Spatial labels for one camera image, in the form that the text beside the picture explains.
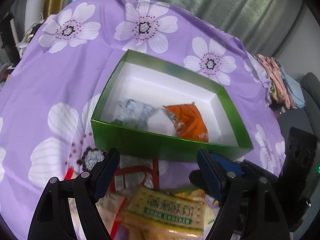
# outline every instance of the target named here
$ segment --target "blue towel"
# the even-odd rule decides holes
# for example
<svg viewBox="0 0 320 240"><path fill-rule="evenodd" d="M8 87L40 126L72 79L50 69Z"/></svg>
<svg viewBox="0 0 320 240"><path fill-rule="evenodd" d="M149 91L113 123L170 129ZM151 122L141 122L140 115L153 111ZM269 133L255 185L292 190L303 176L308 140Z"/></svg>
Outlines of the blue towel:
<svg viewBox="0 0 320 240"><path fill-rule="evenodd" d="M292 100L296 103L298 108L303 108L305 106L305 101L300 84L285 73L284 68L277 60L276 63L280 69L283 82L288 84L288 92L290 93Z"/></svg>

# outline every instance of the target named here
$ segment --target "pink cloth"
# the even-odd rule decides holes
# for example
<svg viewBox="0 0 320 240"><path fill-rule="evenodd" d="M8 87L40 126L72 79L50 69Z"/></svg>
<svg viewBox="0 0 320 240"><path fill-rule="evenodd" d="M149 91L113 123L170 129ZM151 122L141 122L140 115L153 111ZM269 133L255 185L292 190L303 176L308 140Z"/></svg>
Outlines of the pink cloth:
<svg viewBox="0 0 320 240"><path fill-rule="evenodd" d="M282 81L281 72L278 67L278 64L275 62L273 57L265 57L261 54L257 55L257 60L260 62L260 64L263 66L263 68L266 70L268 77L274 82L277 94L280 99L283 100L285 106L289 109L290 106L293 108L296 108L295 103L293 100L290 100L290 96L288 94L288 91L286 90L286 87Z"/></svg>

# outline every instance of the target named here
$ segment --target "flower center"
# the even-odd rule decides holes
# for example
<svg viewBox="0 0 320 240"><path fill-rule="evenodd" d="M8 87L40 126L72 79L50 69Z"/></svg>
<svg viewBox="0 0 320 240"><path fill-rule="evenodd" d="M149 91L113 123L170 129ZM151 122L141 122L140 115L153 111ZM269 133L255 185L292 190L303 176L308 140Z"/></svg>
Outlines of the flower center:
<svg viewBox="0 0 320 240"><path fill-rule="evenodd" d="M213 59L208 58L208 61L205 65L207 66L207 69L213 70L214 67L216 66L216 63L214 62Z"/></svg>
<svg viewBox="0 0 320 240"><path fill-rule="evenodd" d="M62 31L63 36L70 36L72 33L74 33L74 27L67 25L66 28Z"/></svg>
<svg viewBox="0 0 320 240"><path fill-rule="evenodd" d="M80 160L77 160L78 165L82 165L83 171L91 171L97 162L103 161L107 152L103 152L97 148L87 147L86 151Z"/></svg>
<svg viewBox="0 0 320 240"><path fill-rule="evenodd" d="M139 23L139 34L149 33L150 28L151 28L151 25L149 22Z"/></svg>

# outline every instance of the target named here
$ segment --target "orange snack bag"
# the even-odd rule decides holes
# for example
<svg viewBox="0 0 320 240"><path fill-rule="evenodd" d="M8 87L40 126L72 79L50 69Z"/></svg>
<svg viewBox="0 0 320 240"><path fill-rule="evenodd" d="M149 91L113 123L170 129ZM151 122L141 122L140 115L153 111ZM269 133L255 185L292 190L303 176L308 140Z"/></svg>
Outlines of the orange snack bag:
<svg viewBox="0 0 320 240"><path fill-rule="evenodd" d="M177 131L178 137L208 142L208 130L195 103L164 106Z"/></svg>

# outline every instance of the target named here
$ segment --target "wall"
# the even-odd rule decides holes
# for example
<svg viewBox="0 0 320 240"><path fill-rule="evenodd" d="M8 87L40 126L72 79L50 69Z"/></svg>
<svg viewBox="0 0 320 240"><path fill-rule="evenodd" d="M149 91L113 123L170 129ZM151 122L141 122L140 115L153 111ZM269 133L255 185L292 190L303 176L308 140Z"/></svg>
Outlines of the wall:
<svg viewBox="0 0 320 240"><path fill-rule="evenodd" d="M320 27L306 6L290 36L275 55L286 73L297 81L308 72L320 79Z"/></svg>

